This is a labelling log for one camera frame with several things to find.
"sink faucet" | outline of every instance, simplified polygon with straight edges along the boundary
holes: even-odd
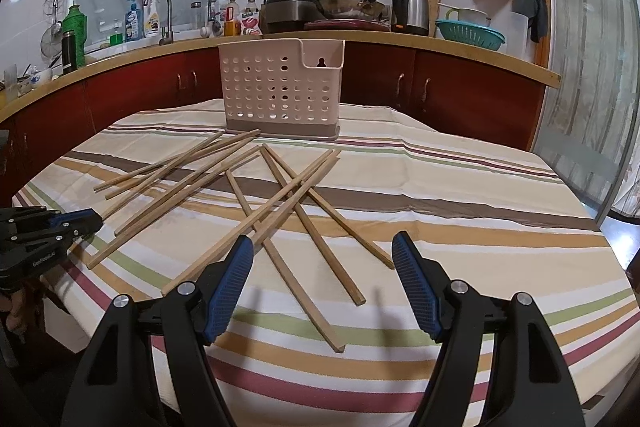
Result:
[[[144,0],[142,3],[144,6],[148,6],[149,0]],[[171,0],[166,0],[166,33],[162,35],[160,39],[160,46],[164,44],[171,44],[174,42],[174,32],[171,28],[171,12],[172,12],[172,4]]]

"striped tablecloth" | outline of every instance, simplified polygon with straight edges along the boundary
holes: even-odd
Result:
[[[532,294],[551,325],[582,402],[639,353],[640,312],[612,250],[581,204],[536,156],[433,132],[388,108],[341,106],[331,144],[268,142],[296,171],[327,147],[340,161],[319,191],[371,241],[390,251],[408,230],[426,257],[486,295]],[[116,174],[187,150],[224,129],[222,101],[142,112],[102,131],[41,172],[17,204],[63,211],[111,203],[92,188]],[[49,280],[88,334],[110,300],[160,296],[160,288],[237,224],[244,214],[224,177],[166,214],[94,271],[83,261],[149,198],[194,169],[173,172],[107,220],[90,245],[76,248]],[[261,158],[236,172],[250,203],[277,191]],[[305,209],[367,298],[354,306],[297,217],[274,243],[327,320],[347,343],[334,353],[320,337],[264,250],[228,331],[207,352],[240,426],[408,425],[438,347],[417,329],[398,276],[326,216]],[[162,399],[176,406],[161,340],[154,360]],[[487,337],[467,422],[486,393],[492,340]]]

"cabinet handle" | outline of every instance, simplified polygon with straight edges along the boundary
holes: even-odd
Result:
[[[400,73],[398,76],[398,84],[396,85],[396,107],[400,109],[400,101],[398,98],[400,97],[400,84],[402,83],[402,79],[404,78],[404,73]]]
[[[423,102],[427,101],[427,86],[429,85],[429,82],[431,82],[430,78],[427,78],[427,80],[424,81],[424,92],[422,93]]]

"person's hand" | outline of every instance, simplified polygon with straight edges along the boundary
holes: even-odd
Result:
[[[13,293],[11,297],[0,295],[0,312],[8,312],[6,328],[12,333],[20,335],[27,329],[27,293],[24,288]]]

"cabinet door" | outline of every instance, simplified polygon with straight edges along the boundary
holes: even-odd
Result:
[[[26,180],[94,135],[81,82],[56,91],[15,116]]]
[[[464,58],[418,52],[411,116],[437,131],[529,150],[545,86]]]
[[[85,89],[95,130],[139,111],[191,103],[184,54],[167,55],[89,78]]]
[[[0,123],[0,129],[9,131],[6,144],[0,149],[0,207],[4,208],[12,206],[11,198],[24,186],[26,180],[22,166],[18,164],[14,118]]]
[[[220,53],[218,48],[207,48],[184,54],[186,77],[192,89],[191,103],[222,98]]]
[[[414,62],[415,50],[410,48],[347,42],[340,101],[407,112]]]

